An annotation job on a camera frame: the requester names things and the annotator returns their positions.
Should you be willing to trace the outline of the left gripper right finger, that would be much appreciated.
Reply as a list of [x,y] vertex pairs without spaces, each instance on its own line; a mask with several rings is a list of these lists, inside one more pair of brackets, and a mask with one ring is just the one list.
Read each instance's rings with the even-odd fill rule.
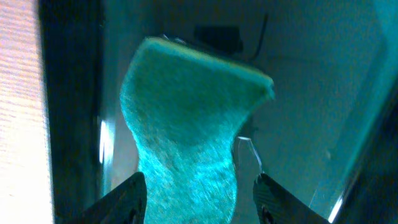
[[265,173],[256,177],[252,191],[261,224],[329,224]]

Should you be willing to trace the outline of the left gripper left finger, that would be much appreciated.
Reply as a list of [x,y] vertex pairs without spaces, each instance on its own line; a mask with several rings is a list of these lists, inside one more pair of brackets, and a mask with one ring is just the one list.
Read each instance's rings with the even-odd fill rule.
[[136,172],[67,223],[144,224],[146,205],[145,177],[142,172]]

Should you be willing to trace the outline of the green scrubbing sponge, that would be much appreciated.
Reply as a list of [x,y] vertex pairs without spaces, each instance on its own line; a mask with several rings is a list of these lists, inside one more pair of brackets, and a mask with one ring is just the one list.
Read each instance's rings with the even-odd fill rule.
[[230,223],[234,139],[274,97],[257,68],[160,37],[138,46],[120,91],[145,176],[145,223]]

